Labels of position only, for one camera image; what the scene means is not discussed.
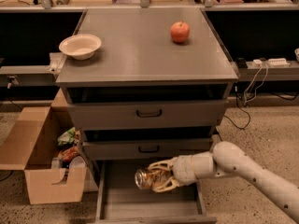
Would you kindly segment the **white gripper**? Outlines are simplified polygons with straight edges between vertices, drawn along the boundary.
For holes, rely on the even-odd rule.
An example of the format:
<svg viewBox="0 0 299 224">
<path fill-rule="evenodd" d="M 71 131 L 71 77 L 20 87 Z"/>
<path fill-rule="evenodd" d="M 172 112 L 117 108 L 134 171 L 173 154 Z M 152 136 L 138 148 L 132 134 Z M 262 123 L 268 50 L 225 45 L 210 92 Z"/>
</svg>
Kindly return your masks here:
<svg viewBox="0 0 299 224">
<path fill-rule="evenodd" d="M 160 193 L 176 189 L 179 185 L 189 186 L 197 181 L 197 177 L 192 166 L 191 156 L 178 156 L 173 160 L 156 161 L 148 166 L 148 170 L 166 171 L 172 170 L 173 176 L 158 178 L 152 184 L 152 190 Z"/>
</svg>

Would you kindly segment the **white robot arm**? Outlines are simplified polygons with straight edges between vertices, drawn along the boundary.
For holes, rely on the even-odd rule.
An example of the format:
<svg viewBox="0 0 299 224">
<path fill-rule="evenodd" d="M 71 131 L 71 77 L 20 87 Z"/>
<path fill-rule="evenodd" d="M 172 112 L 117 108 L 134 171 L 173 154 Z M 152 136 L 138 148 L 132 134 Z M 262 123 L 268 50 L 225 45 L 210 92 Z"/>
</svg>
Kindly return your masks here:
<svg viewBox="0 0 299 224">
<path fill-rule="evenodd" d="M 219 142 L 212 151 L 157 161 L 148 167 L 150 187 L 164 192 L 204 178 L 238 176 L 299 223 L 299 187 L 255 162 L 240 147 Z"/>
</svg>

